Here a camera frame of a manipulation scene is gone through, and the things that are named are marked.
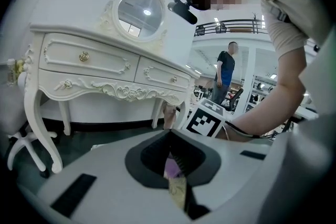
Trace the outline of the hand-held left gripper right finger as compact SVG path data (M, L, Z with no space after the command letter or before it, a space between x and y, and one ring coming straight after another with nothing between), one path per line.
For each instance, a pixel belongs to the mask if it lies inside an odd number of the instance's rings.
M199 205L215 211L233 198L247 184L268 154L271 141L256 139L250 142L232 142L182 131L187 137L215 150L221 164L212 180L193 187L193 194Z

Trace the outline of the grey office chair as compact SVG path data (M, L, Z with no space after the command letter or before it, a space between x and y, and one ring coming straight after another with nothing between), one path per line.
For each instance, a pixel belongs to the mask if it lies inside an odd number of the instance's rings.
M24 110L24 92L27 73L22 72L16 85L0 85L0 134L8 137L13 145L7 157L7 167L13 170L15 156L23 148L28 150L42 177L49 176L46 165L35 152L32 142L37 140L35 133L29 129Z

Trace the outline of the black balcony railing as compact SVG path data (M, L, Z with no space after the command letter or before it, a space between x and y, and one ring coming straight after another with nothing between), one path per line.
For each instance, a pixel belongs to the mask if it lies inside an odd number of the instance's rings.
M194 37L208 34L268 34L265 22L260 19L231 19L197 25Z

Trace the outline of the person's right forearm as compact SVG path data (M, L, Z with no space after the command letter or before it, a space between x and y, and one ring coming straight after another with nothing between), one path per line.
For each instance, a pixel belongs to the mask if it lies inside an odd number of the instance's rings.
M225 124L216 138L235 142L248 142L254 136L261 136L275 129L289 119L296 111L306 91L299 75L307 66L303 48L295 49L278 59L278 80L270 94L252 110L230 122L246 133L240 135Z

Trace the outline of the cream upholstered stool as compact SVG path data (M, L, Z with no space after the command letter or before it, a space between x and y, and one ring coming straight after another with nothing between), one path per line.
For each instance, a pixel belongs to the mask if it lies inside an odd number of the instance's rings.
M169 178L169 194L175 204L182 210L185 207L187 182L185 177Z

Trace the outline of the yellow flower bouquet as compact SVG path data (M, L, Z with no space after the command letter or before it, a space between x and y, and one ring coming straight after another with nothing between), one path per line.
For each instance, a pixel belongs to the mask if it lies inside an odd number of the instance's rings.
M19 75L24 72L25 60L8 59L7 60L7 84L13 86L17 83Z

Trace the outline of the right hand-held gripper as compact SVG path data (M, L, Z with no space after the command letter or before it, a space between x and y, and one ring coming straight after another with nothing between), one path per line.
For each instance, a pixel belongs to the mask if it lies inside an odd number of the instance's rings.
M215 137L226 120L226 110L209 99L202 98L184 124L184 130Z

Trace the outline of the white carved dressing table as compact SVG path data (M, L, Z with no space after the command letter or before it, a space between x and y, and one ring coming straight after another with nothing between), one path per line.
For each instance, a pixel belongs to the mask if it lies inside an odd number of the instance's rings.
M32 24L33 43L26 52L27 73L24 108L28 122L52 159L51 170L62 171L60 154L40 113L42 95L57 101L69 135L68 102L84 94L101 93L119 101L154 99L152 127L156 128L161 106L180 108L173 127L180 129L187 119L194 82L198 74L166 59L160 50L147 50L96 28ZM85 62L81 52L89 53Z

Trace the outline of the purple fleece cloth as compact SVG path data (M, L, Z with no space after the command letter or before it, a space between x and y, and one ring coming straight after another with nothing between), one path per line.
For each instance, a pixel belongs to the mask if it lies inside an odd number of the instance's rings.
M177 162L173 158L167 158L164 168L164 178L183 178L184 174L179 168Z

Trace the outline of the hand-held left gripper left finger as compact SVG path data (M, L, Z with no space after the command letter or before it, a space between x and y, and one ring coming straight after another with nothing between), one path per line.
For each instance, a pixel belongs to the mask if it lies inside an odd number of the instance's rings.
M184 221L185 214L166 189L142 186L125 166L127 151L159 132L149 132L89 151L50 177L38 198L51 205L81 174L96 176L73 212L73 221Z

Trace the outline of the person's white shirt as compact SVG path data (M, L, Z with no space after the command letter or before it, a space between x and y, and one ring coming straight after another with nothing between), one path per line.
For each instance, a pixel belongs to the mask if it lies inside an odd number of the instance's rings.
M332 20L322 0L261 0L266 29L279 57L311 38L322 46Z

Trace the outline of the pink cloth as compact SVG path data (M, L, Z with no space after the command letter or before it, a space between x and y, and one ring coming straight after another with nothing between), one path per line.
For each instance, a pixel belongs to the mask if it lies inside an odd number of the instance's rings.
M165 103L163 105L164 124L163 129L171 129L176 120L176 106Z

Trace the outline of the oval mirror white frame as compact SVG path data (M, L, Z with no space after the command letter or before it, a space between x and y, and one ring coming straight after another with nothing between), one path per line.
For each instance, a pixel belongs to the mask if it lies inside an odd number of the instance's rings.
M110 0L98 31L147 50L160 50L167 33L165 0Z

